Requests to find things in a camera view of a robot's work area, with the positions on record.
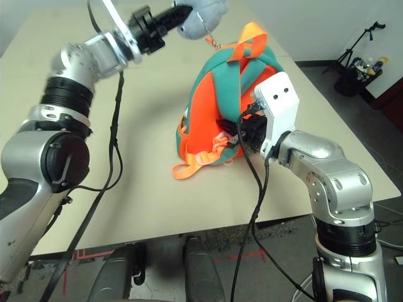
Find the black cable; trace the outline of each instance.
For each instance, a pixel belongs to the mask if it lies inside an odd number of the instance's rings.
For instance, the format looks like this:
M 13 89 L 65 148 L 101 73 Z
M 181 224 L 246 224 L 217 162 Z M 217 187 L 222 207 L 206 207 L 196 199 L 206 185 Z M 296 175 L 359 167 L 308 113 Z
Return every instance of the black cable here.
M 253 164 L 252 164 L 252 162 L 251 162 L 251 159 L 249 158 L 249 154 L 248 154 L 248 152 L 247 152 L 247 150 L 246 150 L 246 146 L 245 146 L 244 140 L 243 140 L 242 135 L 241 135 L 241 123 L 242 123 L 243 117 L 245 117 L 246 115 L 247 115 L 247 113 L 241 114 L 241 115 L 239 116 L 238 120 L 237 120 L 237 135 L 238 135 L 239 142 L 240 142 L 240 144 L 241 144 L 241 149 L 242 149 L 242 151 L 244 152 L 244 156 L 245 156 L 247 165 L 249 166 L 250 170 L 251 170 L 252 173 L 253 173 L 253 176 L 254 176 L 256 182 L 258 183 L 258 186 L 259 186 L 259 197 L 258 197 L 258 203 L 257 203 L 257 205 L 256 205 L 256 207 L 255 207 L 255 210 L 253 211 L 252 217 L 251 217 L 251 219 L 249 220 L 249 223 L 247 224 L 246 232 L 245 232 L 245 235 L 244 235 L 244 237 L 243 237 L 243 239 L 242 239 L 241 246 L 239 247 L 238 258 L 237 258 L 237 264 L 236 264 L 236 266 L 235 266 L 234 277 L 233 277 L 233 279 L 232 279 L 232 287 L 231 287 L 230 302 L 234 302 L 235 288 L 236 288 L 236 284 L 237 284 L 237 278 L 238 278 L 239 267 L 240 267 L 240 265 L 241 265 L 242 253 L 243 253 L 244 248 L 245 248 L 247 236 L 249 235 L 249 231 L 250 231 L 251 226 L 252 226 L 252 220 L 253 220 L 253 217 L 254 217 L 254 213 L 255 213 L 255 211 L 256 211 L 256 208 L 257 208 L 258 205 L 259 205 L 259 202 L 260 202 L 260 199 L 261 199 L 261 195 L 262 195 L 262 192 L 263 192 L 263 188 L 262 188 L 262 184 L 261 184 L 260 178 L 259 178 L 259 176 L 258 176 L 258 173 L 256 172 L 256 169 L 254 168 L 254 166 L 253 166 Z
M 122 160 L 122 155 L 120 154 L 120 150 L 119 150 L 117 141 L 116 141 L 116 144 L 115 144 L 115 150 L 116 150 L 116 154 L 118 155 L 118 158 L 119 158 L 120 170 L 119 170 L 119 175 L 118 175 L 118 177 L 116 178 L 115 182 L 114 182 L 112 185 L 110 185 L 109 187 L 106 188 L 107 191 L 110 190 L 110 189 L 112 189 L 113 187 L 115 187 L 115 186 L 118 184 L 118 182 L 119 182 L 120 179 L 122 178 L 122 174 L 123 174 L 123 160 Z M 101 191 L 102 191 L 102 189 L 95 189 L 95 188 L 93 188 L 93 187 L 76 186 L 76 187 L 72 188 L 72 189 L 69 191 L 69 194 L 70 194 L 71 192 L 73 192 L 74 190 L 76 190 L 76 189 L 83 189 L 83 190 L 87 190 L 87 191 L 91 191 L 91 192 L 101 192 Z
M 77 233 L 74 235 L 74 238 L 72 239 L 69 247 L 67 248 L 66 252 L 64 253 L 63 258 L 60 260 L 55 272 L 53 273 L 52 277 L 50 278 L 49 283 L 48 283 L 47 287 L 45 288 L 45 291 L 43 292 L 42 298 L 40 300 L 41 302 L 47 302 L 49 300 L 49 298 L 51 297 L 51 295 L 57 285 L 57 282 L 59 281 L 61 275 L 65 271 L 65 269 L 71 259 L 71 256 L 74 253 L 74 250 L 76 249 L 77 244 L 79 243 L 85 229 L 87 228 L 91 218 L 93 217 L 95 210 L 98 207 L 99 202 L 101 201 L 101 198 L 103 197 L 104 193 L 106 192 L 106 189 L 108 189 L 108 186 L 111 181 L 112 174 L 113 174 L 113 147 L 116 142 L 116 135 L 117 135 L 117 131 L 118 131 L 118 118 L 119 118 L 120 103 L 122 100 L 122 89 L 123 89 L 124 82 L 125 82 L 125 80 L 123 78 L 123 72 L 120 72 L 119 73 L 118 92 L 117 92 L 116 98 L 115 98 L 115 101 L 116 101 L 115 111 L 113 112 L 112 123 L 111 123 L 111 127 L 110 127 L 111 134 L 110 134 L 110 141 L 109 141 L 109 147 L 108 147 L 110 171 L 108 174 L 108 178 L 107 178 L 102 190 L 96 196 L 86 217 L 82 221 Z
M 391 246 L 389 246 L 389 245 L 386 245 L 386 244 L 383 244 L 383 243 L 379 243 L 382 247 L 386 247 L 386 248 L 388 248 L 388 249 L 391 249 L 391 250 L 398 250 L 399 252 L 403 252 L 403 249 L 400 249 L 400 248 L 398 248 L 398 247 L 391 247 Z
M 93 10 L 91 9 L 91 3 L 89 3 L 90 0 L 87 0 L 87 8 L 88 8 L 88 15 L 89 19 L 91 20 L 91 24 L 93 25 L 93 28 L 97 33 L 101 33 L 101 28 L 99 28 L 97 22 L 95 21 Z
M 252 226 L 252 237 L 254 241 L 259 245 L 260 249 L 263 250 L 263 252 L 266 254 L 267 258 L 272 261 L 272 263 L 275 265 L 275 267 L 295 286 L 295 288 L 299 291 L 301 291 L 304 295 L 306 295 L 308 298 L 310 298 L 312 301 L 315 301 L 315 298 L 311 296 L 306 290 L 304 290 L 301 285 L 296 283 L 282 268 L 281 266 L 277 263 L 277 261 L 273 258 L 273 256 L 263 247 L 262 243 L 258 240 L 255 232 L 255 226 L 253 223 Z
M 261 181 L 260 178 L 258 176 L 258 173 L 256 172 L 251 159 L 249 158 L 249 154 L 248 151 L 246 149 L 245 143 L 242 139 L 242 135 L 241 135 L 241 122 L 243 117 L 245 117 L 246 115 L 251 114 L 250 111 L 246 111 L 243 114 L 240 115 L 240 117 L 237 120 L 237 135 L 239 138 L 239 142 L 242 148 L 242 151 L 244 152 L 244 156 L 246 159 L 246 162 L 250 168 L 250 170 L 253 173 L 253 176 L 256 179 L 256 182 L 258 183 L 259 186 L 259 198 L 258 198 L 258 203 L 255 206 L 255 209 L 253 211 L 252 217 L 247 225 L 247 230 L 245 232 L 244 238 L 242 239 L 242 243 L 241 246 L 239 248 L 239 253 L 238 253 L 238 258 L 237 258 L 237 264 L 236 264 L 236 268 L 235 268 L 235 272 L 234 272 L 234 278 L 232 280 L 232 288 L 231 288 L 231 297 L 230 297 L 230 302 L 234 302 L 234 295 L 235 295 L 235 289 L 236 289 L 236 282 L 237 282 L 237 276 L 238 276 L 238 272 L 239 272 L 239 267 L 241 264 L 241 259 L 242 259 L 242 253 L 246 244 L 246 240 L 247 240 L 247 236 L 249 235 L 249 231 L 250 229 L 252 229 L 252 236 L 253 239 L 255 240 L 255 242 L 259 245 L 259 247 L 264 250 L 264 253 L 266 254 L 266 256 L 272 261 L 272 263 L 276 266 L 276 268 L 295 286 L 295 288 L 297 288 L 299 291 L 301 291 L 304 295 L 306 295 L 308 298 L 310 298 L 312 301 L 315 301 L 314 297 L 311 296 L 308 292 L 306 292 L 306 290 L 304 290 L 301 285 L 299 285 L 298 283 L 296 283 L 282 268 L 281 266 L 277 263 L 276 260 L 274 260 L 273 256 L 270 255 L 270 253 L 262 246 L 262 244 L 260 243 L 260 241 L 258 240 L 257 236 L 256 236 L 256 232 L 255 232 L 255 221 L 258 218 L 258 214 L 260 211 L 260 207 L 261 204 L 263 202 L 263 198 L 264 195 L 266 194 L 266 190 L 267 190 L 267 186 L 268 186 L 268 181 L 269 181 L 269 174 L 270 174 L 270 165 L 269 165 L 269 159 L 271 157 L 271 152 L 268 154 L 268 156 L 265 158 L 264 160 L 264 167 L 265 167 L 265 174 L 264 174 L 264 184 L 263 187 L 261 186 Z

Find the beige tabletop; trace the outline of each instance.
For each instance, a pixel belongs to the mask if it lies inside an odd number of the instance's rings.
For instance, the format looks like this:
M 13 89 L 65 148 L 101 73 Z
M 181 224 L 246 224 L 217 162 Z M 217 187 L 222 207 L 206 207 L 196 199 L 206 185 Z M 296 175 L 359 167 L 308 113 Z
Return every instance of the beige tabletop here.
M 214 32 L 221 43 L 236 40 L 243 24 L 248 21 L 258 21 L 242 2 L 230 1 L 230 5 L 230 12 Z M 150 6 L 159 11 L 166 7 L 166 1 L 151 2 Z M 122 7 L 126 8 L 122 15 L 128 16 L 136 7 Z M 1 62 L 0 149 L 26 118 L 29 108 L 39 102 L 50 57 L 66 42 L 84 40 L 91 35 L 84 8 L 39 11 L 28 18 Z M 213 48 L 202 41 L 183 40 L 176 32 L 170 33 L 166 42 L 165 49 L 145 57 L 142 65 L 125 71 L 118 132 L 124 160 L 123 177 L 104 195 L 78 248 L 249 221 L 258 189 L 243 159 L 233 161 L 232 165 L 205 167 L 185 181 L 172 177 L 172 166 L 181 162 L 176 153 L 176 127 L 195 77 L 213 54 Z M 298 128 L 338 142 L 347 158 L 368 174 L 373 184 L 374 201 L 400 195 L 360 141 L 273 37 L 270 44 L 300 97 Z M 90 115 L 94 134 L 88 138 L 91 172 L 83 183 L 87 186 L 101 187 L 108 172 L 109 125 L 117 80 L 117 76 L 113 76 L 96 85 Z M 262 159 L 254 156 L 253 162 L 263 176 Z M 5 187 L 6 180 L 1 175 L 0 189 Z M 95 195 L 74 191 L 74 202 L 64 207 L 34 254 L 65 250 Z M 258 220 L 308 213 L 311 213 L 311 208 L 304 184 L 290 171 L 273 164 Z

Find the backpack strap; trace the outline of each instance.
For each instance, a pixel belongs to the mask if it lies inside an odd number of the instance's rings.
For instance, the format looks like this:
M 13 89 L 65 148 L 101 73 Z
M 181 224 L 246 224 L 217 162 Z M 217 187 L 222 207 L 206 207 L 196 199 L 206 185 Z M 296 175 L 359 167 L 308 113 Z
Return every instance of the backpack strap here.
M 262 30 L 255 22 L 248 23 L 242 30 L 239 36 L 238 43 L 235 46 L 234 53 L 228 62 L 238 61 L 241 58 L 257 58 L 265 50 L 267 44 L 268 35 Z M 251 52 L 245 56 L 245 48 L 248 40 L 252 40 Z
M 197 154 L 189 153 L 185 146 L 186 150 L 184 151 L 183 157 L 184 162 L 175 165 L 172 168 L 173 176 L 176 179 L 185 179 L 192 176 L 204 165 L 210 165 L 217 162 L 220 160 L 222 152 L 225 150 L 225 146 L 227 146 L 229 140 L 230 137 L 228 137 L 224 132 L 221 132 L 213 138 L 213 149 L 211 152 L 202 151 Z

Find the gray plush toy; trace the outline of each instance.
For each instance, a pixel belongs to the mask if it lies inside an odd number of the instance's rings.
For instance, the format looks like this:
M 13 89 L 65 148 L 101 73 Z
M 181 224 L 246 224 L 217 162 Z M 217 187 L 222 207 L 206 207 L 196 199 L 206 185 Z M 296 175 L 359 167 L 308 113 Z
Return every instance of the gray plush toy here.
M 178 26 L 179 34 L 190 40 L 203 38 L 207 35 L 206 27 L 213 31 L 228 11 L 227 0 L 175 0 L 176 5 L 193 7 L 185 22 Z

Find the orange backpack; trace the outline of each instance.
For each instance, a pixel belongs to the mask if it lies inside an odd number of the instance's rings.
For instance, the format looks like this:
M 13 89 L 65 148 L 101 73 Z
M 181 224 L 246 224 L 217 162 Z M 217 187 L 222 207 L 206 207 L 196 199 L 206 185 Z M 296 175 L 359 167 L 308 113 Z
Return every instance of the orange backpack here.
M 217 120 L 236 123 L 253 103 L 254 87 L 283 71 L 266 46 L 267 39 L 267 33 L 255 22 L 248 23 L 237 43 L 218 49 L 202 68 L 176 131 L 176 146 L 184 160 L 173 167 L 176 179 L 190 177 L 204 165 L 219 165 L 243 155 L 239 146 L 227 147 L 232 137 Z

